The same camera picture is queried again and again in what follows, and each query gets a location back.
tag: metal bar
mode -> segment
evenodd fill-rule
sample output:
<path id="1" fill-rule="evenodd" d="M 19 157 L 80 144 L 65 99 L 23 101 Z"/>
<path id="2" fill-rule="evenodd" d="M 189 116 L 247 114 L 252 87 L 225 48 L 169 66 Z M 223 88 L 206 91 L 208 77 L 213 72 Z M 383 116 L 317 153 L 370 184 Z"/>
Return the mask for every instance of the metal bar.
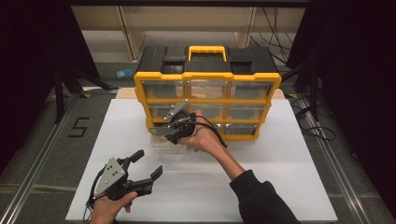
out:
<path id="1" fill-rule="evenodd" d="M 309 7 L 333 4 L 333 0 L 68 0 L 71 6 L 146 7 Z"/>
<path id="2" fill-rule="evenodd" d="M 29 173 L 24 178 L 23 182 L 21 183 L 20 187 L 18 188 L 17 192 L 15 193 L 14 197 L 12 198 L 11 202 L 8 204 L 5 213 L 3 214 L 0 223 L 2 224 L 11 224 L 14 223 L 17 219 L 20 211 L 23 208 L 24 203 L 29 196 L 29 193 L 33 187 L 33 184 L 37 180 L 38 176 L 40 175 L 44 165 L 46 164 L 47 158 L 49 157 L 53 146 L 55 145 L 59 133 L 62 127 L 67 120 L 68 114 L 71 111 L 73 105 L 76 103 L 79 95 L 72 94 L 68 100 L 68 106 L 64 115 L 62 116 L 61 120 L 54 125 L 52 131 L 49 134 L 44 146 L 41 148 L 40 152 L 38 153 L 37 157 L 35 158 L 35 162 L 33 163 L 32 167 L 29 170 Z"/>
<path id="3" fill-rule="evenodd" d="M 304 98 L 301 100 L 300 104 L 303 108 L 309 106 L 309 103 Z M 306 113 L 306 117 L 311 127 L 320 127 L 319 122 L 315 121 L 310 113 Z M 332 174 L 334 175 L 334 178 L 337 181 L 338 187 L 340 188 L 342 194 L 344 195 L 344 198 L 346 199 L 346 203 L 349 206 L 349 209 L 353 217 L 355 218 L 356 222 L 358 224 L 360 223 L 371 224 L 372 223 L 371 219 L 368 217 L 366 211 L 363 208 L 360 198 L 358 197 L 357 193 L 350 184 L 347 175 L 344 172 L 340 162 L 337 160 L 332 150 L 332 146 L 329 144 L 329 141 L 320 138 L 317 139 L 320 148 L 323 152 L 323 155 L 326 158 L 327 163 L 329 163 L 330 165 Z"/>
<path id="4" fill-rule="evenodd" d="M 119 90 L 107 91 L 101 87 L 83 87 L 83 94 L 117 94 Z"/>

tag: black jacket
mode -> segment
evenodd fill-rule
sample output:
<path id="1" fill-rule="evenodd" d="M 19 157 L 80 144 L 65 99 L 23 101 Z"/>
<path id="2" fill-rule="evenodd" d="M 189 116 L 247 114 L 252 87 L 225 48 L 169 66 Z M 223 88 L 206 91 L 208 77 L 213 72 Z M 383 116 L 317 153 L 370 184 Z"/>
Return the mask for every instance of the black jacket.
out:
<path id="1" fill-rule="evenodd" d="M 251 170 L 238 176 L 230 186 L 238 197 L 244 223 L 300 223 L 274 186 L 268 181 L 261 183 Z"/>

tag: person's left hand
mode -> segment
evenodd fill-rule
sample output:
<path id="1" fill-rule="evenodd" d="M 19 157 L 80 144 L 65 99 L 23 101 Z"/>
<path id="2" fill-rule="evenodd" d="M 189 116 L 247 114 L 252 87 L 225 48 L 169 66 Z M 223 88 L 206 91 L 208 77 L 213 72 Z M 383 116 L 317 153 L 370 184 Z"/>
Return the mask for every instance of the person's left hand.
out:
<path id="1" fill-rule="evenodd" d="M 123 198 L 112 201 L 104 196 L 95 201 L 93 205 L 93 212 L 91 218 L 91 224 L 111 224 L 116 218 L 117 214 L 122 207 L 125 208 L 125 212 L 131 212 L 130 203 L 137 197 L 136 192 L 131 192 L 123 196 Z"/>

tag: hand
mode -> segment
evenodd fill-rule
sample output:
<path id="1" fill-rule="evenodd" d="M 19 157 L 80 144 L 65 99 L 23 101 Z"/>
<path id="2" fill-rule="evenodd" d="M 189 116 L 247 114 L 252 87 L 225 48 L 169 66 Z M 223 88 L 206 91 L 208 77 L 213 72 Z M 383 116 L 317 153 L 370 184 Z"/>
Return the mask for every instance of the hand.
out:
<path id="1" fill-rule="evenodd" d="M 197 116 L 202 116 L 202 111 L 193 111 Z M 209 124 L 205 119 L 197 117 L 197 122 Z M 212 155 L 222 166 L 225 173 L 234 180 L 245 172 L 245 169 L 233 158 L 233 155 L 225 148 L 212 130 L 199 124 L 195 124 L 194 133 L 190 137 L 180 138 L 181 145 L 194 147 L 194 151 L 204 151 Z"/>
<path id="2" fill-rule="evenodd" d="M 104 196 L 95 201 L 93 205 L 93 212 L 91 218 L 91 224 L 111 224 L 116 218 L 117 214 L 122 207 L 125 208 L 125 212 L 131 212 L 130 203 L 137 197 L 136 192 L 131 192 L 123 196 L 123 198 L 112 201 Z"/>
<path id="3" fill-rule="evenodd" d="M 197 116 L 202 116 L 201 110 L 192 111 Z M 205 123 L 210 125 L 205 119 L 197 117 L 197 122 Z M 213 133 L 212 130 L 208 129 L 203 125 L 196 124 L 194 133 L 189 137 L 180 138 L 178 143 L 181 145 L 188 145 L 194 147 L 194 151 L 203 151 L 216 156 L 219 153 L 223 153 L 225 147 L 221 144 L 218 137 Z"/>

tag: white surface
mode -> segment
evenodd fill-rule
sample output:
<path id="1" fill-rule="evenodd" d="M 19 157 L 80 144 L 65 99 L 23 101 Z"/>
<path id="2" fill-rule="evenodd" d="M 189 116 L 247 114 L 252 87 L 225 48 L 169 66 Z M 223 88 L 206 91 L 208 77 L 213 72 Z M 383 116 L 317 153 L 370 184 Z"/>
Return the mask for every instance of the white surface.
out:
<path id="1" fill-rule="evenodd" d="M 256 141 L 229 142 L 228 149 L 260 181 L 269 180 L 301 221 L 337 219 L 287 100 L 273 100 Z M 153 193 L 134 201 L 132 214 L 117 220 L 163 222 L 241 222 L 238 201 L 219 164 L 203 152 L 162 154 L 149 149 L 143 107 L 136 100 L 113 100 L 66 220 L 81 221 L 92 182 L 110 157 L 138 149 L 146 155 L 129 167 L 129 179 L 163 175 Z"/>

